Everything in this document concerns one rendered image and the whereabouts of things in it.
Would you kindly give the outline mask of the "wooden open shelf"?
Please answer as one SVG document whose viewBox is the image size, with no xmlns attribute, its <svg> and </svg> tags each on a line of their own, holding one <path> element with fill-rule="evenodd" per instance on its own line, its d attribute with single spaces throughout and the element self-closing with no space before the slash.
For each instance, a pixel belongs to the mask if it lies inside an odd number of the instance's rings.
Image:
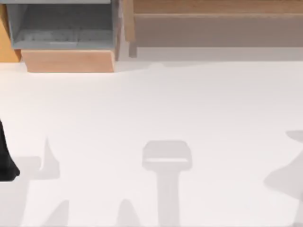
<svg viewBox="0 0 303 227">
<path fill-rule="evenodd" d="M 142 48 L 303 46 L 303 0 L 122 0 L 125 40 Z"/>
</svg>

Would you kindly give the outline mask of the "pale wooden drawer front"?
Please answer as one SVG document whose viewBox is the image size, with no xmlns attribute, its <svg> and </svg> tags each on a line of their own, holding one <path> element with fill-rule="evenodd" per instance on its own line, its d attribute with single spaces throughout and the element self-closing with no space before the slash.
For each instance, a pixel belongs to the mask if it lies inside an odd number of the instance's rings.
<svg viewBox="0 0 303 227">
<path fill-rule="evenodd" d="M 28 72 L 114 72 L 116 54 L 104 50 L 22 50 Z"/>
</svg>

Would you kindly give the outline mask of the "wooden cupboard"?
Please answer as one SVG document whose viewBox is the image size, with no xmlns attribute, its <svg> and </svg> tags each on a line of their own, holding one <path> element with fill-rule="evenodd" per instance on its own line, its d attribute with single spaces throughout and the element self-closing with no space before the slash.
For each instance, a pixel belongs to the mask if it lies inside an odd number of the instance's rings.
<svg viewBox="0 0 303 227">
<path fill-rule="evenodd" d="M 0 63 L 17 63 L 20 60 L 20 50 L 11 46 L 6 5 L 0 4 Z"/>
</svg>

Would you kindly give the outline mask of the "pulled-out drawer grey inside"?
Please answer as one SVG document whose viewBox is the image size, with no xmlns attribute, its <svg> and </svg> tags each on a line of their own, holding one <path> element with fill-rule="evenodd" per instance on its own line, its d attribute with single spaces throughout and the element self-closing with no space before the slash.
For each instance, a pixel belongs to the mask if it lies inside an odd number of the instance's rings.
<svg viewBox="0 0 303 227">
<path fill-rule="evenodd" d="M 112 50 L 119 0 L 0 0 L 12 47 L 21 50 Z"/>
</svg>

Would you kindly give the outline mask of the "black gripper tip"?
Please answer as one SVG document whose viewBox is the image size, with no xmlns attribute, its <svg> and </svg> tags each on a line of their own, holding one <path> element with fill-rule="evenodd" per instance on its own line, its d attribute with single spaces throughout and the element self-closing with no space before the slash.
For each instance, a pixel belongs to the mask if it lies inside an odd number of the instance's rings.
<svg viewBox="0 0 303 227">
<path fill-rule="evenodd" d="M 19 175 L 20 170 L 9 153 L 3 124 L 0 120 L 0 182 L 11 182 Z"/>
</svg>

